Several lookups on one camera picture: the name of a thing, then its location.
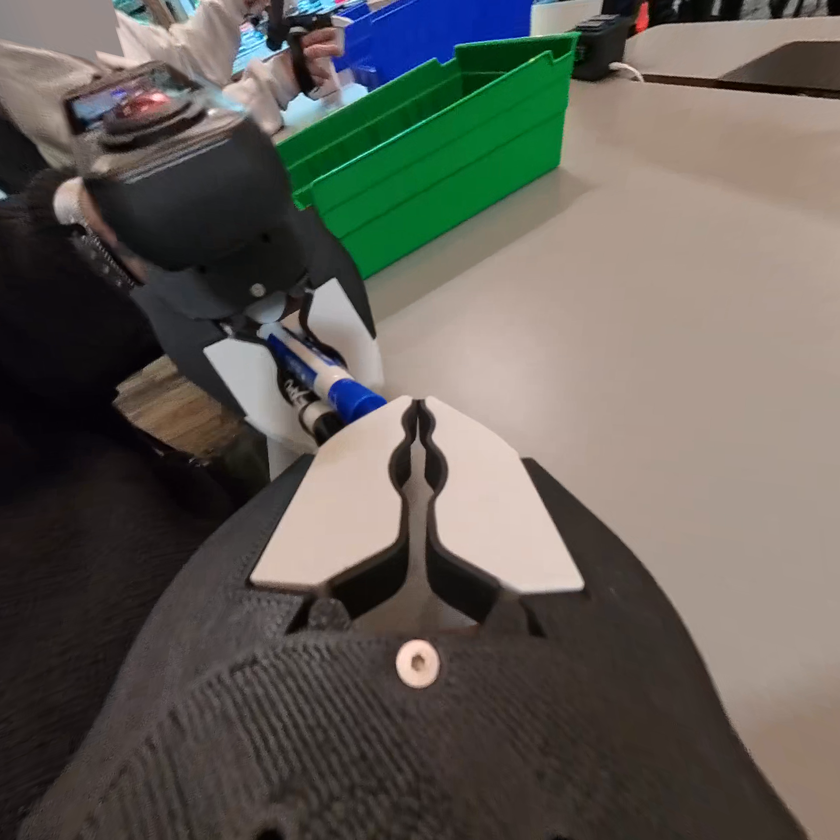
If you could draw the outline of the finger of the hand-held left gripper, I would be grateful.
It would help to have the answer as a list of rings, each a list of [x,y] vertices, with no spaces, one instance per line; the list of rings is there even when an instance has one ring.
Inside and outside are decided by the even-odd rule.
[[[298,413],[281,394],[277,362],[265,343],[225,338],[207,346],[203,353],[250,426],[269,441],[299,454],[316,451]]]
[[[360,312],[337,277],[311,291],[301,307],[301,330],[329,351],[352,377],[370,389],[384,387],[382,353]]]

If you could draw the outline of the grey desk with wooden edge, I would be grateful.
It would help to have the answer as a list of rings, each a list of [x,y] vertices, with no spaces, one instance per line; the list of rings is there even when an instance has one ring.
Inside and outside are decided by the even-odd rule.
[[[838,838],[838,100],[575,82],[560,168],[367,289],[391,394],[602,518]]]

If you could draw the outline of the blue dry erase marker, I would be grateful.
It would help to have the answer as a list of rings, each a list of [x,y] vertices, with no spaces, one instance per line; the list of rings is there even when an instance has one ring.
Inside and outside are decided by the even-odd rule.
[[[357,381],[332,356],[285,327],[272,328],[266,342],[282,367],[351,424],[386,405],[386,399]]]

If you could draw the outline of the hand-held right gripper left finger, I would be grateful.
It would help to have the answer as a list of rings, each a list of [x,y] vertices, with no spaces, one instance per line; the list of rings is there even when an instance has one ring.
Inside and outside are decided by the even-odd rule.
[[[253,585],[313,592],[376,554],[400,534],[403,502],[390,464],[407,440],[403,395],[323,444],[250,575]]]

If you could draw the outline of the person's left forearm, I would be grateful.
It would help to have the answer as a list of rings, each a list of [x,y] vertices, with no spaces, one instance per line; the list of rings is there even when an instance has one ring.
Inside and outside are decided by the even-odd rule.
[[[2,372],[50,402],[111,403],[118,387],[163,356],[151,324],[98,276],[59,224],[66,171],[45,169],[2,201]]]

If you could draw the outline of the person's black clothing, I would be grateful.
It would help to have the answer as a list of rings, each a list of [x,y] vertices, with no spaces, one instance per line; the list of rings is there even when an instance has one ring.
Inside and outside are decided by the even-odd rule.
[[[113,406],[66,420],[12,388],[1,407],[1,830],[14,838],[162,592],[256,489],[157,448]]]

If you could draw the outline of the black power adapter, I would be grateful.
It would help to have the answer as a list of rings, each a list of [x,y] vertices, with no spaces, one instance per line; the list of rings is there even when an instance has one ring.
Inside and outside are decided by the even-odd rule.
[[[634,26],[631,17],[597,15],[580,22],[577,34],[572,78],[600,81],[613,71],[611,65],[622,63],[625,45]]]

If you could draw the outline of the green plastic bin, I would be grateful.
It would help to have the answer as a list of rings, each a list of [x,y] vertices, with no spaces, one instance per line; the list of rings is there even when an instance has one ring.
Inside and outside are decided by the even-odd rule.
[[[560,164],[579,33],[457,45],[277,145],[364,280]]]

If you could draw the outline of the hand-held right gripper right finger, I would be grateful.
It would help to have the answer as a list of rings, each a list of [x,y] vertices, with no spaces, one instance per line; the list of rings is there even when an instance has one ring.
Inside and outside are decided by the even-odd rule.
[[[474,622],[500,599],[582,592],[584,580],[524,459],[496,433],[429,396],[426,573],[433,593]]]

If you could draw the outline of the blue plastic bin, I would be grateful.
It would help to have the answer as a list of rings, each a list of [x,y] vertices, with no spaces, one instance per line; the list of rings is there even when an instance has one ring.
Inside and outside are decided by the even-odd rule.
[[[374,89],[435,59],[451,60],[460,45],[529,35],[531,1],[395,1],[343,5],[341,72]]]

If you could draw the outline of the black dry erase marker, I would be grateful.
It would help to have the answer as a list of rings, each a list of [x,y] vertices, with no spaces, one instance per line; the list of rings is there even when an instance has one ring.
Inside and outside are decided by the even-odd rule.
[[[317,445],[321,446],[343,428],[343,421],[331,405],[302,384],[291,371],[279,373],[279,384],[301,428]]]

